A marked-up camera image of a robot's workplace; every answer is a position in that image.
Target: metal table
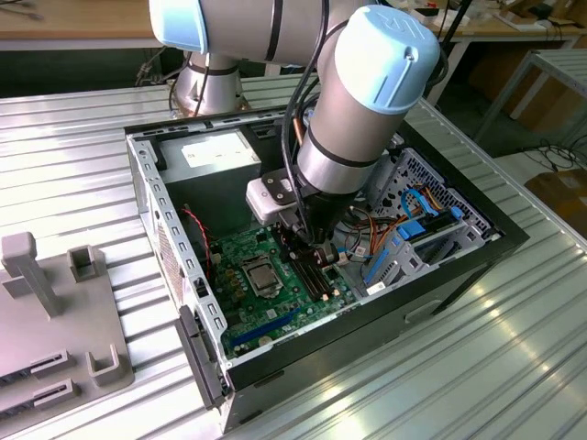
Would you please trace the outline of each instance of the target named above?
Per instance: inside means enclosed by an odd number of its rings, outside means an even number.
[[[275,105],[296,81],[244,88],[252,105]],[[15,438],[221,435],[172,327],[127,167],[121,127],[167,117],[166,87],[0,101],[0,234],[31,230],[41,257],[82,243],[105,252],[136,374]],[[426,102],[408,120],[531,239],[444,314],[227,438],[585,438],[585,240]]]
[[[538,67],[542,74],[524,97],[523,101],[527,100],[527,102],[524,104],[520,102],[518,106],[526,107],[549,75],[587,99],[587,49],[530,50],[489,107],[473,137],[475,142],[481,140],[517,85],[526,77],[532,67]],[[516,119],[521,113],[521,111],[515,112],[512,117]]]

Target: motherboard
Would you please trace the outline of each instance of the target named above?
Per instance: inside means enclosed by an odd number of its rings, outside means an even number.
[[[336,266],[320,269],[288,261],[271,232],[271,226],[263,227],[210,245],[229,358],[293,335],[356,302]]]

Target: red cable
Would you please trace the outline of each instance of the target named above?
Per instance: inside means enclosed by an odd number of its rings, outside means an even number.
[[[198,217],[196,217],[190,210],[183,208],[183,211],[186,214],[188,214],[190,217],[192,217],[193,220],[198,224],[198,226],[200,227],[200,231],[202,232],[202,237],[204,237],[204,243],[205,243],[205,270],[206,270],[206,277],[208,279],[210,279],[210,246],[208,245],[208,237],[205,234],[204,225],[202,225],[202,222],[200,222],[200,220],[198,220]]]

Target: light blue joint cap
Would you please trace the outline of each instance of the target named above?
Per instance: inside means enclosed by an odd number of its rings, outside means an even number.
[[[388,6],[363,6],[340,33],[335,63],[349,93],[384,115],[407,112],[422,96],[440,47],[430,30]]]
[[[150,25],[165,46],[208,52],[205,22],[198,0],[149,0]]]

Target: cpu socket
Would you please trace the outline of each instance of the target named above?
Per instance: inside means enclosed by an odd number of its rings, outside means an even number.
[[[275,298],[279,295],[283,283],[268,257],[255,258],[243,265],[242,269],[257,296]]]

